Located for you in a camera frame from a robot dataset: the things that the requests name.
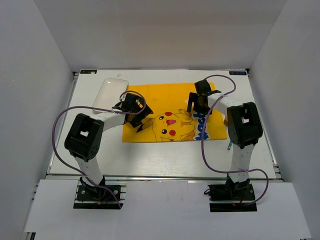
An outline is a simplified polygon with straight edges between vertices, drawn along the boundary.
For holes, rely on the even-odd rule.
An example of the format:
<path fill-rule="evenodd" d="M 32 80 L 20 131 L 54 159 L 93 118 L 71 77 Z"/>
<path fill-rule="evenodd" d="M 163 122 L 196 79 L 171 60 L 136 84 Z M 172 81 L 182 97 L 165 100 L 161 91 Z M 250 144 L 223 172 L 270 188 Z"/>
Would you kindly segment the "yellow pikachu cloth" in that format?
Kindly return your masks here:
<path fill-rule="evenodd" d="M 130 85 L 128 88 L 142 94 L 153 113 L 137 127 L 123 126 L 124 143 L 227 139 L 224 118 L 219 111 L 213 110 L 209 118 L 187 111 L 189 94 L 196 91 L 193 83 Z"/>

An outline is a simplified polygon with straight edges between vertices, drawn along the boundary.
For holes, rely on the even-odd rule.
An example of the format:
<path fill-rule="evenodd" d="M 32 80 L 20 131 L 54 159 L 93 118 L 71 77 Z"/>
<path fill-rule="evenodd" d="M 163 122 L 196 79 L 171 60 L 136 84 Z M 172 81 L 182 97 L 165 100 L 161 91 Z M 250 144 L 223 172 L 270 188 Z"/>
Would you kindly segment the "white rectangular plate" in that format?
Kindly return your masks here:
<path fill-rule="evenodd" d="M 129 82 L 118 78 L 106 78 L 93 102 L 93 108 L 111 110 L 120 101 L 120 95 L 128 89 Z"/>

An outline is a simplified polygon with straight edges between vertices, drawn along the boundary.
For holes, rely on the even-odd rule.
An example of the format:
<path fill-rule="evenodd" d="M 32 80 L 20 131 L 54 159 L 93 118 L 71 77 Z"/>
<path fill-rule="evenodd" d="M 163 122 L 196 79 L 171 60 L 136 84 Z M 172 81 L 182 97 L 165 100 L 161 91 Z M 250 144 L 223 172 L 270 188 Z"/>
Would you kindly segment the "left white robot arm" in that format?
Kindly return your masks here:
<path fill-rule="evenodd" d="M 119 102 L 111 109 L 92 107 L 97 114 L 76 115 L 64 141 L 64 148 L 78 163 L 83 175 L 81 182 L 89 186 L 88 193 L 99 200 L 105 196 L 105 178 L 100 171 L 97 154 L 103 133 L 111 128 L 130 124 L 138 127 L 153 113 L 146 100 L 138 92 L 129 90 L 122 93 Z"/>

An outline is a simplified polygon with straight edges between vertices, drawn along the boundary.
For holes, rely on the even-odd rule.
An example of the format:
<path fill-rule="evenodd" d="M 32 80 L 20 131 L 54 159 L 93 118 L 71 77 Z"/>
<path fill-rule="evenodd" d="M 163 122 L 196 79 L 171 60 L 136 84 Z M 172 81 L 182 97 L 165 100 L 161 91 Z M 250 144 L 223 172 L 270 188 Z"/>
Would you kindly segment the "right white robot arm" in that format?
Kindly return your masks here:
<path fill-rule="evenodd" d="M 252 152 L 263 135 L 256 104 L 232 100 L 228 97 L 231 91 L 223 94 L 219 90 L 212 90 L 206 79 L 198 81 L 194 85 L 196 92 L 189 94 L 187 111 L 194 110 L 196 113 L 204 115 L 204 122 L 200 130 L 201 154 L 204 164 L 213 172 L 227 175 L 226 195 L 236 200 L 243 195 L 244 188 L 250 184 L 249 167 Z M 229 171 L 212 168 L 205 157 L 206 126 L 213 110 L 217 110 L 226 117 L 228 136 L 232 143 L 232 161 Z"/>

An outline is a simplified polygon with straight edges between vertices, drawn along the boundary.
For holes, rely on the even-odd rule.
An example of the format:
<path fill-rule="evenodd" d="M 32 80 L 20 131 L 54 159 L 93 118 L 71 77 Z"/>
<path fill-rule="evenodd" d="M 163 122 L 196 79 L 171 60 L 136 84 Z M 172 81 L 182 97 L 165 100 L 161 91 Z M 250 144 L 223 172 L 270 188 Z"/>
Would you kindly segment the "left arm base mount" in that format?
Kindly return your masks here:
<path fill-rule="evenodd" d="M 126 198 L 127 186 L 121 183 L 106 182 L 113 195 L 96 186 L 86 186 L 80 179 L 77 183 L 73 208 L 82 210 L 120 210 Z"/>

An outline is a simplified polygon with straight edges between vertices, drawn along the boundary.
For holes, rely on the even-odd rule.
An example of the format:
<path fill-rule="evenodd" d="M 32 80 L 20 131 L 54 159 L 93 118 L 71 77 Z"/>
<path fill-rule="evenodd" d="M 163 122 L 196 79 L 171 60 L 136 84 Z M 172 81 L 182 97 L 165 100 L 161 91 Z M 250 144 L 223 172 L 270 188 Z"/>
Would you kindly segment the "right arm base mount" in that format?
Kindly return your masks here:
<path fill-rule="evenodd" d="M 228 177 L 225 184 L 209 184 L 204 191 L 209 197 L 211 213 L 257 212 L 255 192 L 250 180 L 233 183 Z"/>

